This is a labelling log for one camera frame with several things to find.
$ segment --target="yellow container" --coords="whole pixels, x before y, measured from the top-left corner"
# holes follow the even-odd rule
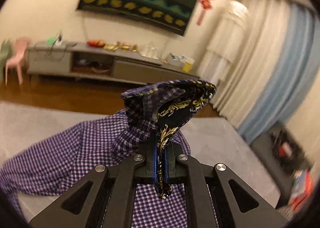
[[[187,58],[186,62],[184,63],[184,66],[183,66],[182,70],[184,72],[188,73],[190,71],[190,69],[192,68],[192,65],[193,65],[194,62],[195,62],[195,60],[193,58]]]

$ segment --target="beige wall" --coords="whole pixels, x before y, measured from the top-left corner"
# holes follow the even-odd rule
[[[185,37],[160,28],[118,16],[76,11],[79,0],[7,0],[0,11],[0,41],[7,38],[29,36],[33,41],[48,39],[62,30],[68,41],[85,41],[82,17],[90,39],[104,39],[138,44],[140,47],[153,41],[165,57],[175,55],[193,57],[196,64],[229,0],[215,0],[214,9],[206,12],[201,26],[196,25],[202,8],[197,4]]]
[[[286,124],[290,133],[314,161],[314,176],[320,177],[320,71],[303,103]]]

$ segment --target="silver bolt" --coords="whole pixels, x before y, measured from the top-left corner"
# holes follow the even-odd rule
[[[181,160],[181,161],[186,161],[188,159],[188,155],[186,154],[180,154],[178,156],[178,159]]]
[[[104,165],[97,165],[95,170],[97,172],[103,172],[106,169],[106,167]]]
[[[217,164],[217,170],[219,171],[225,171],[227,169],[226,165],[223,163]]]
[[[135,154],[135,155],[133,156],[133,159],[134,159],[135,161],[141,161],[141,160],[143,160],[143,156],[142,156],[141,154]]]

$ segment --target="wooden floor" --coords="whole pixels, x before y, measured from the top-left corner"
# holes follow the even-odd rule
[[[109,81],[24,75],[19,86],[15,72],[9,73],[8,84],[0,83],[0,100],[72,112],[111,115],[124,109],[121,93],[139,85]],[[217,117],[207,105],[195,117]]]

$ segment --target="purple checkered fabric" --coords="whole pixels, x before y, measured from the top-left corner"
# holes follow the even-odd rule
[[[185,93],[172,84],[158,83],[122,94],[126,110],[105,118],[79,123],[34,144],[8,160],[0,170],[0,187],[22,214],[17,192],[61,195],[98,164],[114,166],[136,153],[140,143],[156,129],[155,112],[164,103]],[[159,85],[168,89],[158,89]],[[190,147],[180,131],[172,142]],[[187,227],[183,185],[174,185],[171,196],[161,200],[152,185],[138,185],[132,227]]]

